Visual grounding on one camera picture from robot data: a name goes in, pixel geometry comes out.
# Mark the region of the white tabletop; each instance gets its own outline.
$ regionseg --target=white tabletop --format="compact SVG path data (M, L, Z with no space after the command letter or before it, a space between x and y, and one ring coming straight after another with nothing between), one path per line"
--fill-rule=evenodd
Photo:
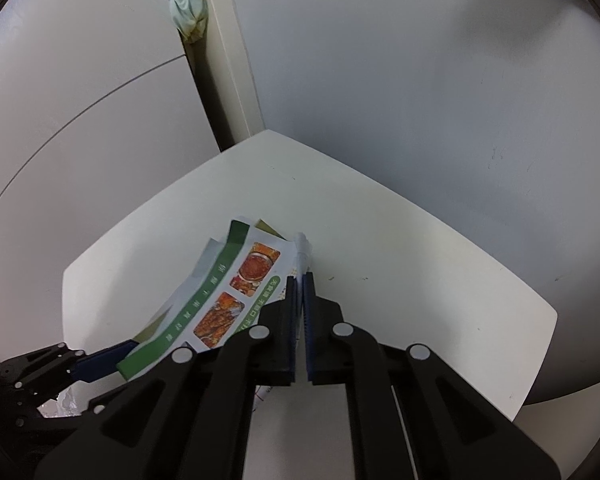
M317 292L339 302L347 321L391 346L426 343L505 415L516 415L549 345L555 311L426 211L271 131L158 193L68 267L64 340L93 352L132 337L191 271L208 238L220 239L235 216L262 218L283 235L304 232L314 248ZM254 442L268 446L266 436L277 434L280 449L281 418L297 417L314 397L320 406L304 418L327 424L322 411L334 402L330 416L346 421L340 393L279 388L256 411ZM263 421L273 413L278 430L267 430Z

